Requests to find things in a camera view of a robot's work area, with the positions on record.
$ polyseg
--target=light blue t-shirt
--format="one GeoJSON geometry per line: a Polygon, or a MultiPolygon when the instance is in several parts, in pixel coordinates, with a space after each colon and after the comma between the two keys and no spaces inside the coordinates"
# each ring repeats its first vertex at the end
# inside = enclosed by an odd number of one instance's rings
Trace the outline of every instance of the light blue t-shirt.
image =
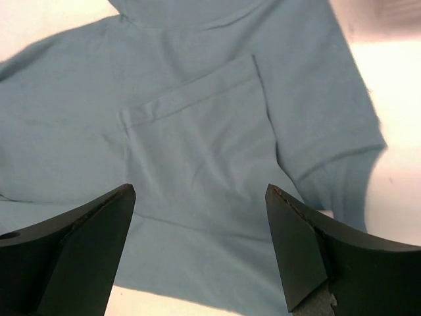
{"type": "Polygon", "coordinates": [[[267,185],[362,228],[384,146],[328,2],[111,2],[0,65],[0,228],[128,182],[117,285],[287,315],[267,185]]]}

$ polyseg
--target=white table surface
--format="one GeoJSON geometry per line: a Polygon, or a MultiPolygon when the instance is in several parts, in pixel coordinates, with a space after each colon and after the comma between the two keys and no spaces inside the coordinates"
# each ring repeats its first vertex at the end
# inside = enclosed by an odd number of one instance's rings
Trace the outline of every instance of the white table surface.
{"type": "MultiPolygon", "coordinates": [[[[394,2],[403,5],[411,0],[394,2]]],[[[397,13],[392,0],[331,0],[331,4],[389,146],[370,179],[368,230],[390,240],[421,245],[417,206],[421,203],[421,22],[403,27],[404,17],[421,21],[421,11],[401,9],[397,13]]],[[[114,14],[107,0],[0,0],[0,61],[41,38],[114,14]]],[[[115,286],[106,315],[237,314],[115,286]]]]}

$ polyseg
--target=t-shirt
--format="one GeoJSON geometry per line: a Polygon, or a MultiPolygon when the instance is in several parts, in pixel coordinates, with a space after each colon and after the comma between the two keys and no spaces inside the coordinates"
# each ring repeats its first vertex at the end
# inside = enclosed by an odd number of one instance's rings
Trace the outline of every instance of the t-shirt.
{"type": "Polygon", "coordinates": [[[287,315],[267,185],[358,226],[384,146],[328,2],[111,2],[0,65],[0,223],[128,182],[117,285],[287,315]]]}

